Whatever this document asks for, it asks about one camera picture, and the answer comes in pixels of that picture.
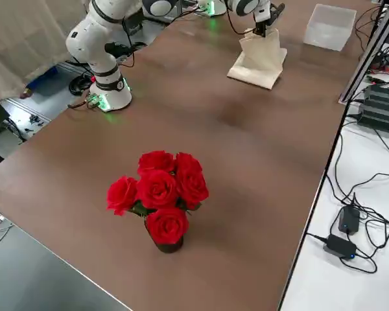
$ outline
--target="gray floor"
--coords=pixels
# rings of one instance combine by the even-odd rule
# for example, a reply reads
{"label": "gray floor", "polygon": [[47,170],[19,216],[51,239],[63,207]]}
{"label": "gray floor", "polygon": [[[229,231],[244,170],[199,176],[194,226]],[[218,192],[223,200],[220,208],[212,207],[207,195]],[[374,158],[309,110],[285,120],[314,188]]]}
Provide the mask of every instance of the gray floor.
{"label": "gray floor", "polygon": [[[132,36],[132,41],[150,44],[163,28],[162,24],[144,22],[143,30]],[[113,39],[128,45],[123,32],[115,32]],[[77,99],[67,87],[81,72],[59,65],[58,74],[43,81],[31,98],[11,98],[1,104],[24,135],[31,138]],[[43,126],[30,123],[32,114],[40,117]],[[0,156],[8,157],[20,143],[9,131],[0,133]],[[128,309],[21,229],[13,227],[0,242],[0,311],[36,310]]]}
{"label": "gray floor", "polygon": [[129,309],[13,227],[0,242],[0,311],[45,310]]}

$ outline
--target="vase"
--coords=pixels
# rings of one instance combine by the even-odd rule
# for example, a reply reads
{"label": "vase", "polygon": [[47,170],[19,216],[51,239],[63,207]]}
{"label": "vase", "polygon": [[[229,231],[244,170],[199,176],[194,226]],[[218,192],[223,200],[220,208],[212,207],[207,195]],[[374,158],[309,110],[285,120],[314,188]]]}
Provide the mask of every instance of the vase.
{"label": "vase", "polygon": [[[145,222],[144,222],[144,225],[145,225],[145,229],[148,232],[148,235],[150,235],[150,238],[153,240],[153,238],[150,234],[150,231],[147,228],[147,224]],[[153,240],[153,242],[160,251],[162,251],[163,253],[166,253],[166,254],[171,254],[171,253],[177,252],[180,248],[182,248],[183,242],[184,242],[184,236],[182,236],[179,239],[179,241],[177,241],[177,243],[174,243],[174,244],[159,244],[159,243],[156,243],[154,240]]]}

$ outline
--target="white robotic arm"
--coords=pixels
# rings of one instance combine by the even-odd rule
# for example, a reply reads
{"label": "white robotic arm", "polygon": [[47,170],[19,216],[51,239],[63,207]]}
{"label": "white robotic arm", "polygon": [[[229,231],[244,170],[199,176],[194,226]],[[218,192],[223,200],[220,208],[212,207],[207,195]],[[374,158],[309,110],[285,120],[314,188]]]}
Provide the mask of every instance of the white robotic arm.
{"label": "white robotic arm", "polygon": [[[89,12],[66,39],[68,51],[80,62],[87,62],[95,75],[88,100],[103,111],[126,107],[131,102],[131,92],[123,78],[117,60],[105,51],[112,30],[122,24],[127,12],[139,0],[91,0]],[[239,16],[253,12],[256,22],[254,32],[265,36],[266,27],[282,13],[285,5],[278,7],[270,0],[221,0]],[[167,15],[177,0],[143,0],[143,6],[153,16]]]}

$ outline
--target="curtain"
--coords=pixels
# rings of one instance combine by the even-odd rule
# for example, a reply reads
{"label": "curtain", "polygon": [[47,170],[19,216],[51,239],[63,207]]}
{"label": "curtain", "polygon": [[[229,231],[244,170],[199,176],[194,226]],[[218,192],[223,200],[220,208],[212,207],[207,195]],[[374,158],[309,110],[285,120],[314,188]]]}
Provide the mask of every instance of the curtain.
{"label": "curtain", "polygon": [[[132,1],[126,16],[141,8],[141,0],[110,1]],[[86,16],[88,3],[0,0],[0,100],[18,97],[28,83],[70,58],[65,39]]]}

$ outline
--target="transparent plastic box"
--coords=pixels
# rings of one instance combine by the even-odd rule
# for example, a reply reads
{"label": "transparent plastic box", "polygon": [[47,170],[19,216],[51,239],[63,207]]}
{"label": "transparent plastic box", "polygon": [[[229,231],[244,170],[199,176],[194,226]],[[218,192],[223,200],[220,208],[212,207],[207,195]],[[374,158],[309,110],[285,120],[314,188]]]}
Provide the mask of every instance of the transparent plastic box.
{"label": "transparent plastic box", "polygon": [[304,43],[341,51],[355,23],[356,11],[317,4],[311,15]]}

